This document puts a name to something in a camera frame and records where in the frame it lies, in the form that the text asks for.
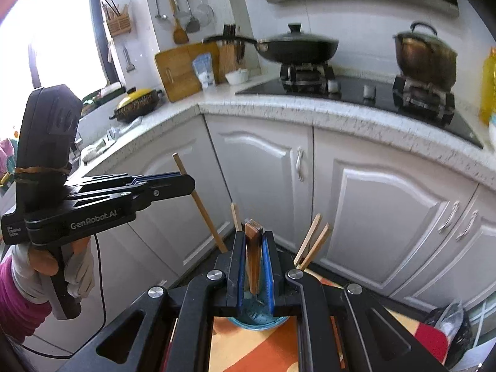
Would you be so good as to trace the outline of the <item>left white gloved hand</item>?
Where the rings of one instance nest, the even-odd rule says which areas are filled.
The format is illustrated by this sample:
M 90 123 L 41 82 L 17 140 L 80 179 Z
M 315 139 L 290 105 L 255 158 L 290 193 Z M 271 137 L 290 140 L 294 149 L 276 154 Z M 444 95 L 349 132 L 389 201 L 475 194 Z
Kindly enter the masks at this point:
M 91 238 L 71 243 L 72 255 L 65 260 L 64 279 L 70 296 L 86 298 L 94 287 L 94 261 Z M 48 301 L 40 276 L 54 276 L 58 272 L 57 260 L 46 250 L 32 244 L 14 245 L 11 250 L 13 282 L 21 295 L 34 304 Z

